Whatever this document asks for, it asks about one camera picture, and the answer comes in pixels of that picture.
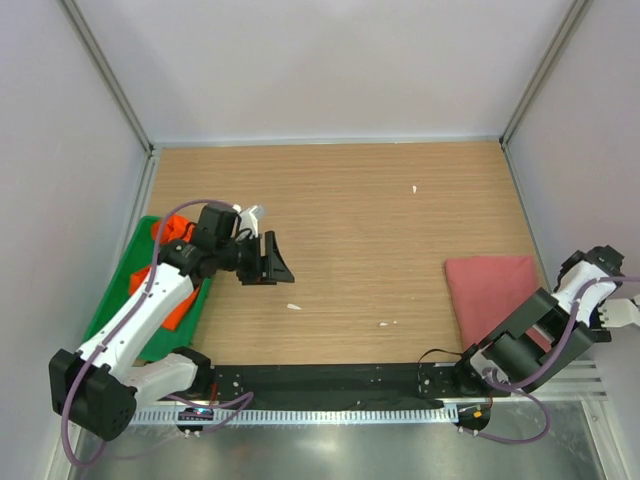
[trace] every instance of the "wooden table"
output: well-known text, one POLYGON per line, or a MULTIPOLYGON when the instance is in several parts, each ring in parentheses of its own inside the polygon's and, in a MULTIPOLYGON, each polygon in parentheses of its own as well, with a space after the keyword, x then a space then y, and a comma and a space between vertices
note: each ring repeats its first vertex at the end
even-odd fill
POLYGON ((459 350, 444 260, 533 254, 495 142, 164 150, 149 213, 195 198, 265 205, 261 230, 276 231, 296 276, 242 287, 216 275, 194 348, 218 364, 412 362, 459 350))

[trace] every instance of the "metal floor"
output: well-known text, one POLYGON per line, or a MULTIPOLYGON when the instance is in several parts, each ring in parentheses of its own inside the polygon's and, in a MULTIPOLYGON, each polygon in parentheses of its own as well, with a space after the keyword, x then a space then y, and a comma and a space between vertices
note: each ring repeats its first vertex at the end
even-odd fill
MULTIPOLYGON (((71 479, 123 480, 590 480, 605 475, 580 402, 548 404, 549 436, 508 446, 458 434, 450 424, 229 428, 201 438, 175 439, 135 461, 105 459, 71 479)), ((496 403, 488 432, 535 435, 544 417, 526 402, 496 403)), ((132 455, 175 427, 136 427, 107 449, 132 455)), ((83 457, 92 442, 81 447, 83 457)))

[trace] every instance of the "table surface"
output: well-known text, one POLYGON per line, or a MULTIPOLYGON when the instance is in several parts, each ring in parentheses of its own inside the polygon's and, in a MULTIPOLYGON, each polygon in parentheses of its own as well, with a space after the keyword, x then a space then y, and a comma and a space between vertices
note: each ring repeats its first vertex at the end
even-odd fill
POLYGON ((459 351, 443 262, 534 253, 497 142, 165 149, 149 213, 196 198, 263 204, 260 229, 296 276, 243 287, 216 275, 193 344, 217 364, 459 351))

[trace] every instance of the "pink towel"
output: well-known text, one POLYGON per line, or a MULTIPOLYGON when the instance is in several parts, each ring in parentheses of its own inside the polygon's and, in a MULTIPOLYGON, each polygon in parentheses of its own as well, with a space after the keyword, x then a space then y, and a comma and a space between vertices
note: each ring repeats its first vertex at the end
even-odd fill
MULTIPOLYGON (((539 287, 531 256, 450 258, 444 270, 462 346, 478 343, 539 287)), ((537 332, 529 335, 545 350, 537 332)))

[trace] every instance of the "white wall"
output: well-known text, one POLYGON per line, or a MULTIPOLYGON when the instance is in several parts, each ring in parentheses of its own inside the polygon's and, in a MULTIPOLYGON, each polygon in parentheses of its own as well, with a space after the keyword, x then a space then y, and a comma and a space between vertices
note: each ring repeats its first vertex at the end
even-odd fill
POLYGON ((104 292, 144 155, 62 11, 0 3, 0 465, 42 478, 47 365, 104 292))
POLYGON ((79 0, 158 142, 502 133, 570 0, 79 0))
MULTIPOLYGON (((637 0, 594 2, 511 143, 552 283, 575 249, 606 243, 626 255, 625 274, 640 275, 639 23, 637 0)), ((593 353, 637 450, 640 329, 616 333, 593 353)))

